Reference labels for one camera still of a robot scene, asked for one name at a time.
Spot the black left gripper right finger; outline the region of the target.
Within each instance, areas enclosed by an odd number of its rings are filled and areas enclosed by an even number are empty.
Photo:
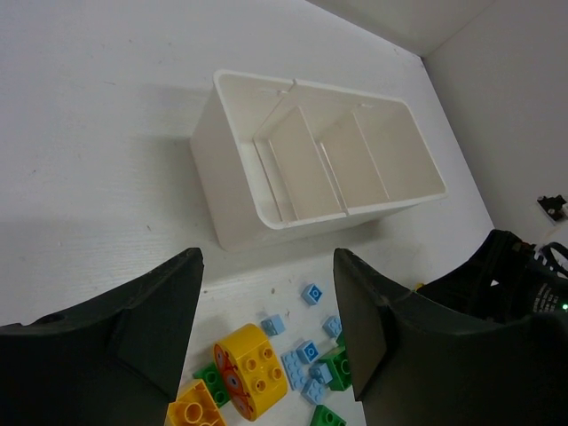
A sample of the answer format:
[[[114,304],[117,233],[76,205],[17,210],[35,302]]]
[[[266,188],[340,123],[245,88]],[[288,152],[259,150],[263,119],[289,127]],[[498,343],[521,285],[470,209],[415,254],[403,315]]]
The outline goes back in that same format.
[[[470,317],[334,253],[354,395],[370,425],[564,425],[567,317]]]

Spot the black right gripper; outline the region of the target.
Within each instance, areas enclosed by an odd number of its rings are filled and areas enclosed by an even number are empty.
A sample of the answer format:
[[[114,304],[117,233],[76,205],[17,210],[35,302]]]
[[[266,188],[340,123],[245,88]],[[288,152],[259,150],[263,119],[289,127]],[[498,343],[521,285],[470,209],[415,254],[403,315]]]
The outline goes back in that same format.
[[[482,320],[567,312],[567,247],[493,230],[467,262],[416,292]]]

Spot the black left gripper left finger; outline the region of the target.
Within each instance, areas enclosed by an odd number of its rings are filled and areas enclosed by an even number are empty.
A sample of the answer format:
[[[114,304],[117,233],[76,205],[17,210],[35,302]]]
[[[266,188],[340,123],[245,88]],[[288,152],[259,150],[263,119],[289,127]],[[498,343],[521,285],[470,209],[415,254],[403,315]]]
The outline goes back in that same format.
[[[186,249],[90,300],[1,329],[4,425],[162,425],[201,292]]]

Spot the green lego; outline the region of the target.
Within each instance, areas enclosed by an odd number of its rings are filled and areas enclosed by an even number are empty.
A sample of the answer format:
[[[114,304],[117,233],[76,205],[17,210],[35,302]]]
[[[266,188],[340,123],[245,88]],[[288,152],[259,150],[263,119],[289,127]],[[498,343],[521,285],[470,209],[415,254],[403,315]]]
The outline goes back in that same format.
[[[209,362],[206,366],[194,371],[193,378],[204,381],[217,407],[222,407],[230,401],[230,396],[215,362]]]

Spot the yellow rounded butterfly lego brick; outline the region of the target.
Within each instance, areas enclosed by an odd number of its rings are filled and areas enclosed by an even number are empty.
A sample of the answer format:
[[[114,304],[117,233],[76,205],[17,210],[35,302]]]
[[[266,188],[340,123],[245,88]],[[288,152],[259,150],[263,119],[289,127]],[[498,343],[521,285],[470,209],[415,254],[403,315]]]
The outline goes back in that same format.
[[[213,345],[213,358],[239,414],[256,421],[288,394],[288,382],[268,336],[246,324]]]

